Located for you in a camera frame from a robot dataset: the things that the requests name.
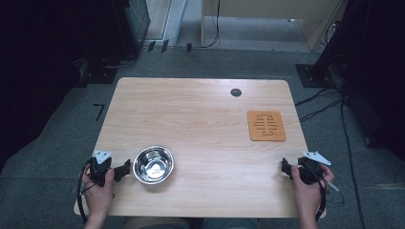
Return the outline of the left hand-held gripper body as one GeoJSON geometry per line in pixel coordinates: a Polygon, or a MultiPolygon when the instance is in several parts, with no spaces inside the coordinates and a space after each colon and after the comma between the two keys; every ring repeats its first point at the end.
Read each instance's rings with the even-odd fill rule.
{"type": "Polygon", "coordinates": [[[90,180],[99,187],[103,187],[107,180],[107,174],[115,175],[111,168],[112,154],[103,151],[94,151],[90,162],[90,180]]]}

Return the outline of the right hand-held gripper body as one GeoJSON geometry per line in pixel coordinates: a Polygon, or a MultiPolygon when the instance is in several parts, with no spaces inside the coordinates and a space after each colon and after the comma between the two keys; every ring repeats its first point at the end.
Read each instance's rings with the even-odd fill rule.
{"type": "Polygon", "coordinates": [[[300,178],[306,184],[317,182],[323,177],[321,165],[331,165],[331,162],[319,152],[303,152],[302,155],[298,158],[300,178]]]}

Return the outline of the stainless steel bowl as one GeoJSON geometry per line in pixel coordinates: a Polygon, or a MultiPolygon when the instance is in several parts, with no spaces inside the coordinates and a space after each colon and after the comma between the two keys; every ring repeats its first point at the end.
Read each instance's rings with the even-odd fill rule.
{"type": "Polygon", "coordinates": [[[165,147],[154,145],[141,150],[133,163],[135,178],[148,185],[164,182],[175,166],[174,157],[165,147]]]}

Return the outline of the person's right hand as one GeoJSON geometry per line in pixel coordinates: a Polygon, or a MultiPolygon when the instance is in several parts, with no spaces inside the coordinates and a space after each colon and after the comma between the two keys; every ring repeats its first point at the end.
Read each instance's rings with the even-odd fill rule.
{"type": "Polygon", "coordinates": [[[321,188],[318,183],[305,184],[300,178],[293,181],[295,191],[296,209],[299,219],[310,219],[316,221],[316,214],[321,204],[321,188]]]}

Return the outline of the person's left hand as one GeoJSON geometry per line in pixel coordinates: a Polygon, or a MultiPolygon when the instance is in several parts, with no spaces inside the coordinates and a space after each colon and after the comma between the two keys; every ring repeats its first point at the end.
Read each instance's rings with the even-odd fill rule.
{"type": "Polygon", "coordinates": [[[114,177],[107,174],[107,180],[103,187],[99,187],[91,182],[90,177],[87,174],[83,175],[82,182],[87,189],[85,192],[85,198],[90,211],[88,219],[105,220],[110,210],[112,199],[114,198],[114,177]]]}

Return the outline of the wooden cutout trivet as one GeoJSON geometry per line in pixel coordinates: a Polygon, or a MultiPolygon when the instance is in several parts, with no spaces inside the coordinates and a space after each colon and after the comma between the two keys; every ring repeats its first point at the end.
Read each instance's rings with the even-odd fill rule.
{"type": "Polygon", "coordinates": [[[275,111],[247,113],[249,137],[253,141],[286,141],[282,116],[275,111]]]}

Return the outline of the black curtain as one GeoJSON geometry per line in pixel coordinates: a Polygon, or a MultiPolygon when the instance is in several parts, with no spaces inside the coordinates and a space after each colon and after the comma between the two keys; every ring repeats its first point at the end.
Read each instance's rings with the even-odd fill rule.
{"type": "Polygon", "coordinates": [[[369,143],[405,160],[405,0],[350,0],[311,73],[332,64],[369,143]]]}

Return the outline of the dark equipment stand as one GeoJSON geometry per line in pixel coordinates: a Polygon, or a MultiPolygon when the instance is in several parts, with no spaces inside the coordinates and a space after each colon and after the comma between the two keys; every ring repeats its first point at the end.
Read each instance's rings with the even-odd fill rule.
{"type": "Polygon", "coordinates": [[[81,0],[81,45],[87,60],[82,82],[112,84],[117,70],[132,65],[140,53],[140,20],[131,0],[81,0]]]}

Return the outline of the light wooden cabinet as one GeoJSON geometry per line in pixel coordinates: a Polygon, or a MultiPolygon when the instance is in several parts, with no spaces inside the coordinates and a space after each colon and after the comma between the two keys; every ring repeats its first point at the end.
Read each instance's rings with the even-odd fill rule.
{"type": "Polygon", "coordinates": [[[297,19],[308,47],[314,51],[344,0],[201,0],[201,45],[205,45],[205,18],[297,19]]]}

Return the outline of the black stand base plate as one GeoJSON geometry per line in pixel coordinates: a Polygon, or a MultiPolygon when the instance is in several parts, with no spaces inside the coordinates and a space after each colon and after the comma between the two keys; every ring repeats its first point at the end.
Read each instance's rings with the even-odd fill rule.
{"type": "Polygon", "coordinates": [[[296,64],[296,71],[304,88],[334,88],[335,85],[327,75],[315,68],[314,65],[296,64]]]}

